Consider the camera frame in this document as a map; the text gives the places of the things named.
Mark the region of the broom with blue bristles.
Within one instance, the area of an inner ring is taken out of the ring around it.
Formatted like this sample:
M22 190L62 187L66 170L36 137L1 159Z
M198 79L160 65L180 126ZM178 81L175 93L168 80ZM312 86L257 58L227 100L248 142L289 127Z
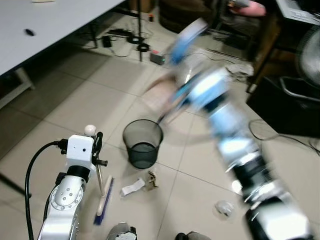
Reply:
M94 125L87 125L84 128L84 134L87 135L87 137L93 138L98 132L98 129ZM105 180L103 180L103 171L101 167L103 166L96 168L96 179L98 180L98 185L100 187L101 197L100 201L98 202L96 214L94 215L94 226L100 226L105 219L107 205L114 188L113 176L110 174Z

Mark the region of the blue dustpan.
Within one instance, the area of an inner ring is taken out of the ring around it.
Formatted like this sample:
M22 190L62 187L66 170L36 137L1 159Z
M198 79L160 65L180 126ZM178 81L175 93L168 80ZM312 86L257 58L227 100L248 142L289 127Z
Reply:
M170 60L169 63L172 66L178 66L183 61L188 48L192 45L193 41L206 29L208 29L208 23L203 18L197 18L190 23L177 35L176 41L170 48Z

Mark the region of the white crumpled paper scrap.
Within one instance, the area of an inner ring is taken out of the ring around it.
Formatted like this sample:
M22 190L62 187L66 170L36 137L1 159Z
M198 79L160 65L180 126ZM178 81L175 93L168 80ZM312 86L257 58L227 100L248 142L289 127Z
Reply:
M134 192L137 192L146 186L146 181L142 178L138 178L137 181L130 185L123 186L120 194L122 197L128 196Z

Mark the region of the black mesh wastebasket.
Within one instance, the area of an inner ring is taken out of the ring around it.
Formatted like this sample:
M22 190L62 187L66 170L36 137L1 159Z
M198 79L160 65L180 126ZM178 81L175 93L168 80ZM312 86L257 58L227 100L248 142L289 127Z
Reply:
M158 159L163 130L158 123L150 119L131 121L122 132L128 162L135 169L149 169Z

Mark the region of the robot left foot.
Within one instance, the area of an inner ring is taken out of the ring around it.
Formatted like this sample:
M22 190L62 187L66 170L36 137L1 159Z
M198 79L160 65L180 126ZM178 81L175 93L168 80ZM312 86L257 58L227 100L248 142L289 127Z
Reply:
M107 234L106 240L137 240L137 229L127 222L119 222Z

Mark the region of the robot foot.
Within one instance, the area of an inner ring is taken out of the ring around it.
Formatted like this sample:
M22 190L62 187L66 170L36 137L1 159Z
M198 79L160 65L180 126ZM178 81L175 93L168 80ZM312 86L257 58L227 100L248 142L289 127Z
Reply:
M119 222L107 234L106 240L137 240L137 229L127 222Z
M174 240L211 240L211 238L197 231L190 231L189 233L179 232Z

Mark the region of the black power strip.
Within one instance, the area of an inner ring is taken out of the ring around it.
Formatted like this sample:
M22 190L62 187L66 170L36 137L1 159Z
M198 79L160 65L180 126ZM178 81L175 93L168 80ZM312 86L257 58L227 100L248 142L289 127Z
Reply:
M130 31L130 30L126 30L126 29L110 29L107 31L107 34L109 35L119 35L125 38L129 38L129 37L134 37L135 34Z

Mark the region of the black storage box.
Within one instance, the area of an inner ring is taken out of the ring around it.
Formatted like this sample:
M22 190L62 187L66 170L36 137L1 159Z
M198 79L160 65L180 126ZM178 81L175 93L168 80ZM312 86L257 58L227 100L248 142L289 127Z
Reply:
M301 78L264 77L246 103L279 134L320 138L320 89Z

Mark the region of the white electric fan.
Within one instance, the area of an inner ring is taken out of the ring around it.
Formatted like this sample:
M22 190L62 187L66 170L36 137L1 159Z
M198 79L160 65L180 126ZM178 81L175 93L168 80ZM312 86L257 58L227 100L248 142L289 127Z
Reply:
M303 80L320 87L320 25L313 25L298 43L296 68Z

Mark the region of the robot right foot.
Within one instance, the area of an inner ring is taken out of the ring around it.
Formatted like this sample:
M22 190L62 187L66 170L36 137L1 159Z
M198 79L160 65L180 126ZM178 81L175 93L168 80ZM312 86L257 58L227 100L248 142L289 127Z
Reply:
M211 240L211 238L197 231L190 231L189 233L179 232L174 240Z

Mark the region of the black stand pole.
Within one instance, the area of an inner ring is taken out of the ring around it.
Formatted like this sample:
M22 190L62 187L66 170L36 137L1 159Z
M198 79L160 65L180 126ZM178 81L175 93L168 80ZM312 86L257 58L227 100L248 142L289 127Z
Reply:
M137 11L137 52L139 61L143 61L143 53L141 51L140 46L144 43L144 39L142 37L142 6L141 0L135 0L135 10Z

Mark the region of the white table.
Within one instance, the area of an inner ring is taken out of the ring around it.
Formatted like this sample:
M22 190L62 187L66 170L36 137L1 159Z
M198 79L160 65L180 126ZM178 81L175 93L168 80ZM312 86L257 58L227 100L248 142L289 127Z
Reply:
M126 0L0 0L0 76L16 73L21 85L0 98L0 109L34 85L23 62ZM25 34L25 29L35 36Z

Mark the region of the clear crumpled plastic wrapper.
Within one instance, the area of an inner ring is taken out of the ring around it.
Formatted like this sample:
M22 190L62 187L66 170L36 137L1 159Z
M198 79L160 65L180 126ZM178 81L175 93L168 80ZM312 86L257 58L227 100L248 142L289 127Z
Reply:
M221 218L226 219L234 215L236 207L230 201L221 200L215 203L214 209Z

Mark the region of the dark brown round stool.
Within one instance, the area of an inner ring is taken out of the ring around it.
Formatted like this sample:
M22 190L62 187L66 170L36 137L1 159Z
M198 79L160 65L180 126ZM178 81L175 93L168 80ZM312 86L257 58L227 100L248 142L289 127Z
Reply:
M178 34L190 23L203 19L213 21L216 0L158 0L158 22L165 29Z

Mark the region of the white crumpled rag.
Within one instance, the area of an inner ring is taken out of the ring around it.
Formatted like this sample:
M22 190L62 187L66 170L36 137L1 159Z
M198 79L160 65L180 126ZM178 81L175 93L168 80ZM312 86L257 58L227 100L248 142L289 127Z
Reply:
M227 64L225 69L228 71L230 77L234 82L243 82L246 83L250 77L255 73L254 67L251 64L247 63L234 63Z

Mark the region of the grey box with red switch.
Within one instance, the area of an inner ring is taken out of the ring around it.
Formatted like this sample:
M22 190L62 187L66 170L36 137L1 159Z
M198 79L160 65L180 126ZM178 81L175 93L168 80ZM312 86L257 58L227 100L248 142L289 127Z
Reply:
M149 60L154 63L157 64L158 66L163 66L166 63L166 58L165 56L157 51L157 50L151 50L149 53Z

